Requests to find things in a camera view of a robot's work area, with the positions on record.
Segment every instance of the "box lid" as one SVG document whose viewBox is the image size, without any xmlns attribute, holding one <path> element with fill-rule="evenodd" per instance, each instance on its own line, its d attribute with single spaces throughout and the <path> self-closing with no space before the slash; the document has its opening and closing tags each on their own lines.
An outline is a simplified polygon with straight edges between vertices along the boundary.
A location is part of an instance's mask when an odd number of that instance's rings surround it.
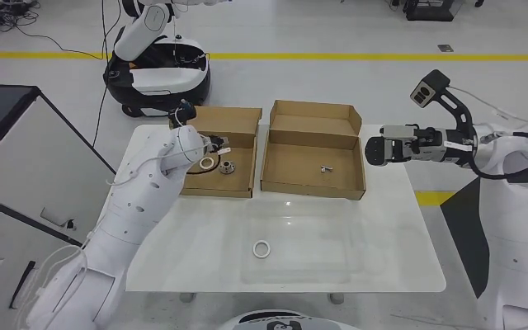
<svg viewBox="0 0 528 330">
<path fill-rule="evenodd" d="M 197 116 L 190 120 L 200 132 L 241 133 L 255 135 L 262 116 L 260 108 L 197 106 Z"/>
<path fill-rule="evenodd" d="M 358 136 L 361 117 L 353 106 L 301 101 L 275 101 L 270 130 Z"/>
</svg>

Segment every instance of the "black cable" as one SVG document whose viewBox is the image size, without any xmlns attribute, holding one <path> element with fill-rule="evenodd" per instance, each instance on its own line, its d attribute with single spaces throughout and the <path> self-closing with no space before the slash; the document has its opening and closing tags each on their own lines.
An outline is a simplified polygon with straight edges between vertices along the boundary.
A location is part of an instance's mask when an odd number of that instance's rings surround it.
<svg viewBox="0 0 528 330">
<path fill-rule="evenodd" d="M 108 43 L 106 42 L 106 37 L 108 36 L 108 34 L 106 33 L 106 23 L 105 23 L 105 0 L 101 0 L 101 19 L 102 19 L 102 34 L 104 36 L 102 44 L 105 48 L 105 54 L 106 54 L 105 91 L 102 93 L 101 105 L 99 105 L 99 113 L 97 115 L 96 133 L 93 136 L 93 143 L 92 143 L 93 148 L 96 147 L 97 135 L 99 134 L 99 124 L 101 123 L 102 105 L 105 102 L 106 91 L 108 91 L 108 79 L 109 79 L 108 67 L 110 66 L 110 61 L 108 60 Z"/>
<path fill-rule="evenodd" d="M 0 32 L 8 32 L 16 26 L 29 26 L 35 23 L 39 14 L 33 12 L 32 7 L 40 8 L 40 4 L 38 2 L 0 3 Z"/>
<path fill-rule="evenodd" d="M 201 172 L 187 172 L 187 174 L 190 174 L 190 175 L 198 175 L 198 174 L 206 174 L 206 173 L 209 173 L 209 172 L 213 172 L 215 169 L 218 168 L 218 166 L 220 165 L 220 161 L 222 160 L 221 159 L 222 157 L 220 155 L 218 155 L 218 159 L 216 161 L 216 164 L 208 169 L 208 170 L 204 170 L 204 171 L 201 171 Z"/>
<path fill-rule="evenodd" d="M 105 33 L 105 39 L 103 40 L 102 47 L 101 47 L 101 56 L 102 56 L 103 48 L 105 46 L 106 37 L 110 34 L 110 32 L 112 32 L 112 30 L 114 30 L 114 27 L 116 27 L 117 23 L 119 23 L 119 20 L 121 19 L 121 1 L 120 0 L 117 0 L 117 6 L 119 7 L 119 14 L 117 14 L 117 19 L 115 20 L 115 23 L 112 25 L 110 30 L 108 30 L 108 32 Z"/>
<path fill-rule="evenodd" d="M 528 138 L 528 133 L 526 132 L 513 132 L 512 136 L 519 136 L 523 138 Z M 512 179 L 515 177 L 520 177 L 524 175 L 528 175 L 528 168 L 525 168 L 524 170 L 520 170 L 518 172 L 513 173 L 506 173 L 506 174 L 487 174 L 482 171 L 480 171 L 479 167 L 475 163 L 475 159 L 473 157 L 469 157 L 468 161 L 469 167 L 473 172 L 481 178 L 488 179 L 488 180 L 507 180 Z"/>
<path fill-rule="evenodd" d="M 49 39 L 49 40 L 53 41 L 53 42 L 54 42 L 54 43 L 60 48 L 60 50 L 62 50 L 62 51 L 69 52 L 69 53 L 85 54 L 86 56 L 93 57 L 94 59 L 99 59 L 99 60 L 102 59 L 102 58 L 98 58 L 97 56 L 94 56 L 94 55 L 92 55 L 92 54 L 85 53 L 85 52 L 83 52 L 83 51 L 81 51 L 81 50 L 65 49 L 65 48 L 63 48 L 63 47 L 62 47 L 57 41 L 55 41 L 55 39 L 53 39 L 53 38 L 50 37 L 50 36 L 47 36 L 47 35 L 30 35 L 29 33 L 26 33 L 26 32 L 24 32 L 24 31 L 22 31 L 21 28 L 18 27 L 18 26 L 20 26 L 20 25 L 21 25 L 21 24 L 16 24 L 16 25 L 14 25 L 14 27 L 17 28 L 17 29 L 18 29 L 20 32 L 22 32 L 24 35 L 27 35 L 27 36 L 34 36 L 34 37 L 38 37 L 38 38 L 46 38 L 46 39 Z"/>
</svg>

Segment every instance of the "table leg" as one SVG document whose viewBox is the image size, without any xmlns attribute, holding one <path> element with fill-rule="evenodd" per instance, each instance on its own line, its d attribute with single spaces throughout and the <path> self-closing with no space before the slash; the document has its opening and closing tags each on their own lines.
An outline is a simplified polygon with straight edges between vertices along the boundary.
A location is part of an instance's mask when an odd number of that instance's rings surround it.
<svg viewBox="0 0 528 330">
<path fill-rule="evenodd" d="M 342 304 L 345 302 L 345 295 L 344 294 L 328 294 L 328 300 L 332 304 Z"/>
<path fill-rule="evenodd" d="M 189 294 L 180 294 L 180 301 L 185 304 L 189 304 L 196 298 L 195 293 L 189 293 Z"/>
</svg>

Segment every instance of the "white floor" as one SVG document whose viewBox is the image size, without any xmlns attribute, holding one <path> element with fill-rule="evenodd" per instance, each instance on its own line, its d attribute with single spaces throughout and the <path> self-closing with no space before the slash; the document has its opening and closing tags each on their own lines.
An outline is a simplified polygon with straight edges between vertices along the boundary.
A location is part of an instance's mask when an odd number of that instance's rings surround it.
<svg viewBox="0 0 528 330">
<path fill-rule="evenodd" d="M 41 0 L 39 20 L 22 27 L 28 33 L 53 36 L 63 47 L 101 48 L 101 3 L 88 0 Z M 105 1 L 106 25 L 117 16 L 117 2 Z M 528 2 L 487 0 L 480 9 L 468 1 L 455 21 L 407 22 L 384 0 L 235 0 L 215 7 L 191 7 L 177 23 L 180 33 L 198 40 L 208 51 L 436 54 L 450 44 L 457 54 L 527 54 Z M 129 18 L 123 14 L 124 24 Z M 167 28 L 172 35 L 172 26 Z M 109 40 L 113 42 L 116 31 Z M 0 52 L 57 51 L 49 40 L 19 31 L 0 34 Z M 366 124 L 454 127 L 439 106 L 419 109 L 408 95 L 434 68 L 453 85 L 476 92 L 518 115 L 525 106 L 527 62 L 325 62 L 213 61 L 214 106 L 255 106 L 264 109 L 262 123 L 275 99 L 352 104 Z M 40 87 L 45 95 L 92 141 L 103 93 L 105 64 L 79 59 L 0 59 L 0 83 Z M 460 96 L 474 121 L 498 121 L 485 107 Z M 132 131 L 144 123 L 120 112 L 109 95 L 101 116 L 96 149 L 118 167 Z M 411 163 L 408 174 L 415 190 L 455 191 L 474 175 L 455 166 Z M 441 294 L 350 295 L 334 306 L 323 295 L 199 295 L 184 305 L 177 295 L 128 293 L 111 329 L 214 328 L 252 309 L 285 308 L 332 318 L 364 329 L 440 328 L 390 316 L 412 315 L 444 323 L 478 325 L 469 282 L 438 208 L 422 208 L 441 260 L 447 289 Z"/>
</svg>

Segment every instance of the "white robot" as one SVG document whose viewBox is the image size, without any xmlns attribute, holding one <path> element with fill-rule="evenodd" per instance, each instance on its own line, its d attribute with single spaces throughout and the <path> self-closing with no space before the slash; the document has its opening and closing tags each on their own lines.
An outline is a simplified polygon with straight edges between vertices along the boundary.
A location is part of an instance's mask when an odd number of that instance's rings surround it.
<svg viewBox="0 0 528 330">
<path fill-rule="evenodd" d="M 478 309 L 491 329 L 525 327 L 528 125 L 516 130 L 495 124 L 474 125 L 469 109 L 447 88 L 453 88 L 450 79 L 433 70 L 411 98 L 420 107 L 432 101 L 440 103 L 454 116 L 455 130 L 386 125 L 380 130 L 382 136 L 369 139 L 365 156 L 376 166 L 410 160 L 455 163 L 481 178 L 479 216 L 489 246 L 489 272 L 486 289 L 477 299 Z"/>
<path fill-rule="evenodd" d="M 478 303 L 490 328 L 504 329 L 512 318 L 520 323 L 528 309 L 528 232 L 524 225 L 528 188 L 504 180 L 528 172 L 528 158 L 524 158 L 528 155 L 528 134 L 495 125 L 473 125 L 468 109 L 446 91 L 449 82 L 435 70 L 420 82 L 412 98 L 422 107 L 431 101 L 440 102 L 455 116 L 456 130 L 385 126 L 383 136 L 369 140 L 365 155 L 373 165 L 412 159 L 468 163 L 483 178 L 481 218 L 486 234 L 501 240 L 490 241 L 492 259 L 499 262 L 491 267 L 487 292 Z M 456 107 L 450 107 L 442 96 Z M 60 268 L 46 287 L 37 290 L 36 302 L 26 318 L 30 330 L 96 330 L 104 329 L 110 322 L 125 291 L 126 273 L 135 253 L 174 203 L 187 171 L 206 151 L 218 151 L 226 142 L 219 137 L 202 136 L 185 125 L 195 115 L 192 107 L 185 104 L 173 112 L 175 128 L 149 136 L 144 148 L 116 178 L 106 213 L 88 236 L 84 249 Z M 512 257 L 521 261 L 518 269 L 500 263 Z M 22 315 L 30 307 L 26 301 L 27 297 Z M 515 306 L 518 313 L 504 313 L 505 305 Z M 263 310 L 233 318 L 220 329 L 355 328 L 287 310 Z"/>
<path fill-rule="evenodd" d="M 119 31 L 103 78 L 126 115 L 165 116 L 181 99 L 197 106 L 205 101 L 211 80 L 205 51 L 194 40 L 161 34 L 180 16 L 177 4 L 225 1 L 230 0 L 122 0 L 134 21 Z"/>
</svg>

